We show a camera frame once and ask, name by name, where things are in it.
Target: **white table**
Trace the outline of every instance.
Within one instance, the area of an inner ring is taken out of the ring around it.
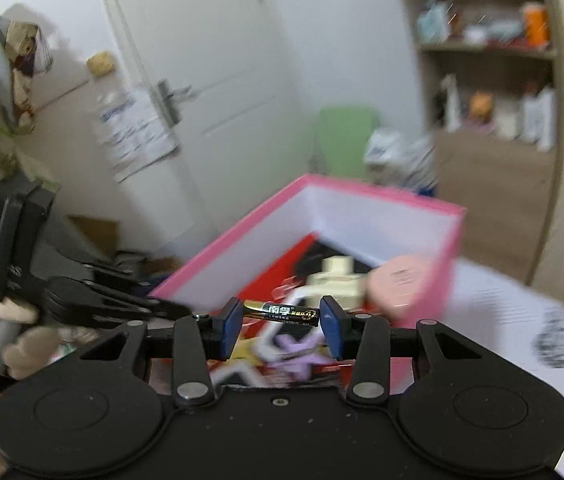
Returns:
[[[564,305],[559,301],[492,269],[459,260],[444,322],[564,396]],[[543,354],[537,348],[542,334],[548,334],[544,342],[557,343]],[[564,455],[557,471],[564,476]]]

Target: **orange bottle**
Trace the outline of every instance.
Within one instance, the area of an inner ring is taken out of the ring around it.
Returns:
[[[529,46],[546,47],[550,42],[546,5],[527,2],[522,6],[522,13],[524,14],[524,22],[526,22],[526,40]]]

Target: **battery label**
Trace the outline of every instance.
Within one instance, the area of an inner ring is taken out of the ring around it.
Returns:
[[[279,303],[263,303],[262,301],[245,301],[244,316],[254,319],[266,319],[281,323],[318,326],[319,309],[306,306],[285,305]]]

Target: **metal rivet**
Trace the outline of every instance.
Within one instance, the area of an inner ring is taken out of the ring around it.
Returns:
[[[208,386],[203,383],[184,383],[178,386],[176,391],[182,399],[199,399],[208,393]]]
[[[384,394],[384,387],[378,383],[358,383],[353,386],[353,393],[362,399],[377,399]]]

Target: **white glove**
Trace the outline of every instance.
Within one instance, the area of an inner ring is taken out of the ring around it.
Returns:
[[[38,321],[38,310],[23,301],[5,298],[0,301],[0,320],[20,325]],[[86,344],[98,333],[86,328],[35,326],[23,332],[13,344],[2,349],[7,373],[16,380],[24,379],[46,366],[62,343]]]

